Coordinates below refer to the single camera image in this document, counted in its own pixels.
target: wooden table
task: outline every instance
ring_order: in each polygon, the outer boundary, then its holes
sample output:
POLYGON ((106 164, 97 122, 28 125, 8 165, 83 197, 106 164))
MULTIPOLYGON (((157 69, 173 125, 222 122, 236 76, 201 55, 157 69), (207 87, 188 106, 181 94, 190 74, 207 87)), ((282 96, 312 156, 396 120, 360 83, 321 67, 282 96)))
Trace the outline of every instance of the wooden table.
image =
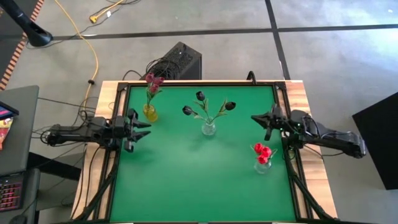
MULTIPOLYGON (((142 83, 144 81, 123 81, 123 82, 128 82, 128 83, 142 83)), ((167 81, 167 82, 186 82, 184 80, 178 80, 178 81, 167 81)), ((242 81, 242 80, 197 80, 196 82, 251 82, 251 81, 242 81)), ((289 97, 289 103, 290 103, 290 109, 291 110, 302 110, 307 113, 310 113, 310 107, 308 105, 308 100, 307 96, 305 94, 305 89, 304 89, 304 84, 303 81, 284 81, 284 80, 261 80, 258 82, 285 82, 286 83, 286 88, 287 88, 287 94, 289 97)), ((119 83, 122 83, 120 81, 105 81, 102 84, 101 87, 101 92, 99 94, 99 99, 98 99, 98 104, 96 108, 96 116, 103 116, 105 118, 111 118, 112 117, 112 112, 113 112, 113 103, 116 97, 116 90, 117 86, 119 83)), ((118 114, 122 113, 123 110, 123 104, 124 104, 124 97, 122 93, 122 98, 120 101, 120 107, 118 110, 118 114)), ((282 104, 282 96, 280 93, 279 94, 279 99, 282 104)), ((85 156, 85 164, 84 164, 84 179, 81 179, 80 176, 80 181, 78 184, 77 188, 77 193, 75 197, 75 203, 73 204, 73 210, 77 206, 76 213, 73 216, 73 218, 79 216, 85 204, 89 203, 91 199, 94 197, 95 193, 98 190, 99 187, 99 182, 100 182, 100 175, 101 171, 103 168, 103 161, 104 161, 104 155, 105 151, 103 149, 100 149, 95 157, 93 158, 93 154, 95 150, 97 149, 98 145, 94 143, 90 143, 87 147, 86 151, 86 156, 85 156), (93 164, 91 167, 91 177, 90 180, 88 180, 88 171, 90 168, 90 162, 93 159, 93 164), (83 187, 82 190, 80 189, 81 186, 81 181, 83 181, 83 187)), ((310 146, 314 150, 318 151, 321 153, 321 150, 318 146, 310 146)), ((300 155, 302 159, 302 164, 303 164, 303 169, 304 169, 304 174, 307 182, 307 187, 311 194, 315 197, 317 202, 323 207, 323 209, 331 216, 337 217, 336 214, 336 209, 335 209, 335 204, 333 202, 333 197, 331 195, 330 191, 330 186, 329 186, 329 181, 328 177, 326 175, 326 170, 325 166, 323 164, 322 159, 318 154, 315 154, 312 151, 302 149, 300 150, 300 155)), ((109 166, 108 166, 108 172, 110 171, 110 168, 113 165, 113 157, 114 154, 110 156, 109 159, 109 166)), ((305 204, 303 200, 303 196, 299 189, 297 189, 297 194, 298 194, 298 203, 300 207, 300 213, 302 218, 306 218, 307 215, 305 213, 305 204)), ((106 190, 106 192, 103 195, 103 199, 101 202, 101 207, 99 210, 99 218, 105 218, 105 213, 106 213, 106 206, 107 206, 107 201, 108 201, 108 195, 109 195, 109 188, 106 190)))

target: pink flower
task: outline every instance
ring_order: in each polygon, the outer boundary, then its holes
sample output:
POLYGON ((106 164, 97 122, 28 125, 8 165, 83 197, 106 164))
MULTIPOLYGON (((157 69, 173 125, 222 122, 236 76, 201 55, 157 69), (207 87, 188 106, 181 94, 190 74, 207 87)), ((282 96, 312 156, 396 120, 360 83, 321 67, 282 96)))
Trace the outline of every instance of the pink flower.
POLYGON ((163 84, 163 82, 164 82, 163 77, 158 77, 158 78, 155 78, 155 80, 154 80, 154 84, 156 84, 156 85, 161 85, 161 84, 163 84))
POLYGON ((262 144, 257 143, 254 145, 254 152, 256 152, 258 155, 260 155, 262 152, 262 148, 263 148, 262 144))
POLYGON ((262 155, 265 155, 267 158, 270 157, 272 154, 272 151, 269 147, 265 146, 262 148, 262 155))
POLYGON ((158 89, 159 89, 159 86, 156 85, 156 84, 153 84, 153 85, 149 88, 149 91, 150 91, 152 94, 154 94, 154 93, 157 92, 158 89))
POLYGON ((266 164, 268 162, 268 157, 266 157, 265 155, 261 154, 259 157, 257 157, 257 161, 260 164, 266 164))
POLYGON ((154 81, 154 79, 155 79, 155 75, 154 75, 152 72, 148 73, 148 74, 145 76, 145 81, 146 81, 147 83, 152 83, 152 82, 154 81))

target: black box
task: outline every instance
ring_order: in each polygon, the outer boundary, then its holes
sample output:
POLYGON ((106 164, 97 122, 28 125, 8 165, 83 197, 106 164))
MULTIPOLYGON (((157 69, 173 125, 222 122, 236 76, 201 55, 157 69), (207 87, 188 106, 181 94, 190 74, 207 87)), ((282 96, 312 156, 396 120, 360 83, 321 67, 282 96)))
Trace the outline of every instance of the black box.
POLYGON ((353 118, 385 188, 398 189, 398 93, 353 118))
POLYGON ((149 72, 153 72, 157 76, 158 74, 155 71, 163 71, 167 67, 175 74, 172 78, 161 74, 168 80, 201 80, 201 53, 186 44, 178 42, 164 55, 164 59, 175 63, 158 63, 149 72))

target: yellow cable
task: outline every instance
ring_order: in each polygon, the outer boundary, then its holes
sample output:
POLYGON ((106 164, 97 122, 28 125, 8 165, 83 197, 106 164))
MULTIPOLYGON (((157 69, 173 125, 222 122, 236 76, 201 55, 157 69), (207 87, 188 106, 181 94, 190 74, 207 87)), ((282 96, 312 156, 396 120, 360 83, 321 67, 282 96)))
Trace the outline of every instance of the yellow cable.
MULTIPOLYGON (((74 22, 73 19, 69 16, 69 14, 66 12, 66 10, 62 7, 62 5, 61 5, 57 0, 55 0, 55 2, 56 2, 56 3, 58 4, 58 6, 62 9, 63 13, 65 13, 65 15, 67 15, 67 17, 69 18, 70 22, 71 22, 71 23, 73 24, 73 26, 75 27, 75 30, 76 30, 77 34, 79 35, 79 37, 80 37, 81 39, 83 39, 83 40, 88 44, 88 46, 90 47, 91 51, 93 51, 93 54, 94 54, 94 57, 95 57, 95 72, 94 72, 94 75, 92 76, 91 80, 94 81, 95 76, 97 76, 97 73, 98 73, 98 57, 97 57, 97 54, 95 53, 95 50, 94 50, 93 46, 80 34, 79 29, 77 28, 75 22, 74 22)), ((92 85, 93 85, 92 83, 89 83, 89 84, 88 84, 88 88, 87 88, 87 91, 86 91, 85 99, 88 98, 88 94, 90 93, 90 88, 91 88, 92 85)), ((86 104, 87 104, 87 100, 85 100, 85 104, 83 105, 83 108, 84 108, 84 109, 86 109, 86 104)))
POLYGON ((112 6, 107 7, 107 8, 104 9, 102 12, 100 12, 98 15, 90 16, 90 21, 91 21, 92 23, 96 23, 96 22, 97 22, 97 19, 98 19, 100 16, 102 16, 106 11, 112 9, 113 7, 117 6, 118 4, 120 4, 120 3, 123 2, 123 1, 124 1, 124 0, 120 0, 120 1, 118 1, 117 3, 113 4, 112 6))

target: yellow vase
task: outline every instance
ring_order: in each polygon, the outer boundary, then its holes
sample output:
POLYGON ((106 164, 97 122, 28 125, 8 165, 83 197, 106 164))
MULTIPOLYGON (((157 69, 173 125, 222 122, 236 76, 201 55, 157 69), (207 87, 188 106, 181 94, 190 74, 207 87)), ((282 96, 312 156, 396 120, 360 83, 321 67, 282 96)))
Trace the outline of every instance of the yellow vase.
POLYGON ((155 122, 157 120, 157 113, 154 105, 144 104, 144 115, 150 122, 155 122))

